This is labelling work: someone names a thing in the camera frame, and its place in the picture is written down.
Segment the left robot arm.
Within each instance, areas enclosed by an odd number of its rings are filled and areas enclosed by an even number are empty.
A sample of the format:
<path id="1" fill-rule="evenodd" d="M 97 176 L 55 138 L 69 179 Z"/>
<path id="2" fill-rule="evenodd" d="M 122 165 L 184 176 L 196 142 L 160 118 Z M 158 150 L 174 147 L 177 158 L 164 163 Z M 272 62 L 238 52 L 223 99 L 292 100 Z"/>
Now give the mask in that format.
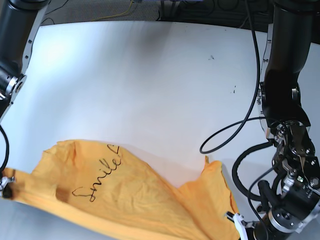
<path id="1" fill-rule="evenodd" d="M 276 0 L 263 56 L 256 58 L 257 79 L 252 102 L 258 104 L 258 119 L 266 142 L 248 148 L 232 166 L 232 180 L 253 208 L 256 221 L 227 212 L 242 240 L 285 240 L 301 232 L 320 213 L 320 163 L 309 137 L 310 120 L 301 105 L 298 77 L 312 41 L 317 0 Z M 273 183 L 259 176 L 253 194 L 238 176 L 249 154 L 274 146 Z"/>

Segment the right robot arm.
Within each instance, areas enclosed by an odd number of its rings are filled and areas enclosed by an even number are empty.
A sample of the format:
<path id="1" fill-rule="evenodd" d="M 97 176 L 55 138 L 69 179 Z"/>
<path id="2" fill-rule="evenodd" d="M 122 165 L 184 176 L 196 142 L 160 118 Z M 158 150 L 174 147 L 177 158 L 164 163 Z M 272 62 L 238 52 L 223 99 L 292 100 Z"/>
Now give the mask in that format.
<path id="1" fill-rule="evenodd" d="M 24 85 L 49 0 L 5 0 L 0 13 L 0 119 Z"/>

